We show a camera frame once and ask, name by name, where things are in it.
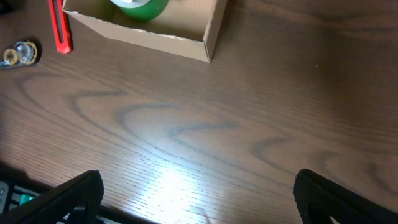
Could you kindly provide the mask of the cardboard box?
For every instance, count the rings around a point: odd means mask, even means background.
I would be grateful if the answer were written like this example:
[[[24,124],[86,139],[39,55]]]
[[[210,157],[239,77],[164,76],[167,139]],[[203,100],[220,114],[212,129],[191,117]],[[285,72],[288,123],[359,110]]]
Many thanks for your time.
[[[210,63],[226,0],[171,0],[154,19],[141,22],[111,1],[67,0],[63,11],[108,39]]]

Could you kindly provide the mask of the green tape roll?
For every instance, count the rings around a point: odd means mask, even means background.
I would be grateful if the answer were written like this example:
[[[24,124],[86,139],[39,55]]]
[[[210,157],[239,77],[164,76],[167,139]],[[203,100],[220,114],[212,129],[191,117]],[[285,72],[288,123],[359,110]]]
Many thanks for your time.
[[[111,0],[123,13],[138,21],[150,21],[159,16],[169,0]]]

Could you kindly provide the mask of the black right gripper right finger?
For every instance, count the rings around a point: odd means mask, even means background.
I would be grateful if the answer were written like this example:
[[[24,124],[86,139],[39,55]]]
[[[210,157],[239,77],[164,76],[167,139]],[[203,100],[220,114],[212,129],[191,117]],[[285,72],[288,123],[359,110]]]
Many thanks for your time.
[[[397,214],[317,173],[302,169],[293,195],[304,224],[397,223]]]

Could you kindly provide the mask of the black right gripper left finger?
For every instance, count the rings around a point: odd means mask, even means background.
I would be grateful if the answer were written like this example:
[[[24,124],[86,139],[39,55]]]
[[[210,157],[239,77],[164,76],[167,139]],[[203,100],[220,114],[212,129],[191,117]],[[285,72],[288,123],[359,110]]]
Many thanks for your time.
[[[1,215],[1,223],[57,223],[69,215],[68,223],[93,223],[104,195],[97,170],[79,176]]]

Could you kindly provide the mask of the red utility knife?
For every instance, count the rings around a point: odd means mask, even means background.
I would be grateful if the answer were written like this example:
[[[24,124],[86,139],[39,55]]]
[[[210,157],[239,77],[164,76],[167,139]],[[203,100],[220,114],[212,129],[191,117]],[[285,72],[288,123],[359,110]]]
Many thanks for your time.
[[[64,13],[62,0],[47,0],[52,21],[55,46],[58,52],[68,54],[73,50],[68,17]]]

